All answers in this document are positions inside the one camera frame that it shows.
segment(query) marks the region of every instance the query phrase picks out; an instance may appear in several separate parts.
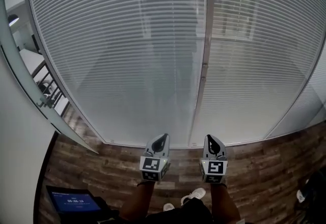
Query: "vertical metal mullion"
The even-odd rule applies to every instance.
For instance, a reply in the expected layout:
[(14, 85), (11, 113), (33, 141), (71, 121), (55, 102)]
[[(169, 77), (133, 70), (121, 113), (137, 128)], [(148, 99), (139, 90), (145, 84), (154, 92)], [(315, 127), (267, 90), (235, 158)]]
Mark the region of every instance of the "vertical metal mullion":
[(205, 27), (205, 44), (204, 44), (203, 62), (202, 62), (199, 89), (197, 95), (197, 103), (195, 107), (195, 114), (193, 118), (191, 133), (188, 140), (188, 146), (190, 145), (193, 129), (195, 128), (199, 120), (199, 112), (200, 112), (200, 107), (204, 95), (204, 88), (205, 88), (206, 76), (208, 71), (210, 44), (211, 44), (211, 37), (212, 37), (212, 30), (213, 30), (213, 18), (214, 18), (214, 0), (206, 0), (206, 27)]

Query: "shoe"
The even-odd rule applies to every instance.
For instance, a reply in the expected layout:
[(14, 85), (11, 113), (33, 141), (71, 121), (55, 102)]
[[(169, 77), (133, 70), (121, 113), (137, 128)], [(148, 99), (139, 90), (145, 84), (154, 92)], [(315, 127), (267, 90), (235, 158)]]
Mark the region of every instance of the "shoe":
[(189, 198), (189, 199), (197, 198), (200, 200), (203, 196), (205, 196), (205, 194), (206, 194), (206, 191), (203, 188), (195, 189), (190, 195), (184, 196), (181, 199), (181, 205), (183, 205), (183, 202), (186, 198)]
[(171, 203), (166, 203), (163, 206), (163, 211), (173, 210), (174, 206)]

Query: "open door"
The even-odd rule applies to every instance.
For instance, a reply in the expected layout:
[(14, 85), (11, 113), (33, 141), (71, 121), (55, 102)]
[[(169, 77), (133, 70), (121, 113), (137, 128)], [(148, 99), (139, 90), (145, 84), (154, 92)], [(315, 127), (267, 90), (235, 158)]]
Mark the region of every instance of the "open door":
[(35, 84), (19, 52), (16, 49), (16, 44), (7, 22), (5, 0), (0, 0), (0, 26), (0, 42), (2, 45), (2, 51), (18, 82), (31, 101), (35, 104), (35, 106), (37, 106), (39, 111), (43, 113), (43, 115), (49, 120), (50, 124), (52, 124), (52, 126), (59, 133), (66, 135), (87, 149), (96, 152), (64, 122), (53, 106), (47, 102), (47, 99), (44, 97), (39, 87)]

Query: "person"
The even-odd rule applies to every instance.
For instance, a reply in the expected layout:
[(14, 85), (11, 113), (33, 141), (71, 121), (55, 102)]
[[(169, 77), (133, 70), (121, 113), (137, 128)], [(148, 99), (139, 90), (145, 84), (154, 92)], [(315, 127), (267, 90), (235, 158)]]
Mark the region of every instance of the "person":
[(238, 208), (232, 201), (224, 183), (211, 184), (212, 213), (200, 200), (206, 191), (194, 190), (181, 199), (181, 207), (174, 208), (170, 203), (164, 211), (147, 216), (155, 182), (144, 181), (137, 185), (133, 194), (123, 204), (119, 213), (120, 223), (169, 223), (170, 221), (191, 221), (192, 223), (236, 224), (241, 220)]

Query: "wooden floor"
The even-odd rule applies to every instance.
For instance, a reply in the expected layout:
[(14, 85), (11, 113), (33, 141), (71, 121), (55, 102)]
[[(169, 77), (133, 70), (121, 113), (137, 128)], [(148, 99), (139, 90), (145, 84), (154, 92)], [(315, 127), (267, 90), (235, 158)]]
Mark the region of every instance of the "wooden floor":
[[(99, 154), (65, 136), (57, 139), (43, 180), (39, 223), (58, 223), (45, 185), (86, 188), (118, 209), (140, 181), (142, 149), (102, 144), (72, 108), (65, 120)], [(293, 223), (298, 187), (325, 165), (326, 123), (265, 142), (229, 147), (227, 152), (228, 190), (241, 216), (254, 223)], [(201, 155), (201, 149), (170, 151), (172, 165), (164, 181), (155, 186), (150, 213), (161, 211), (168, 202), (178, 207), (180, 199), (198, 187), (208, 191), (203, 202), (211, 207), (209, 186), (201, 182)]]

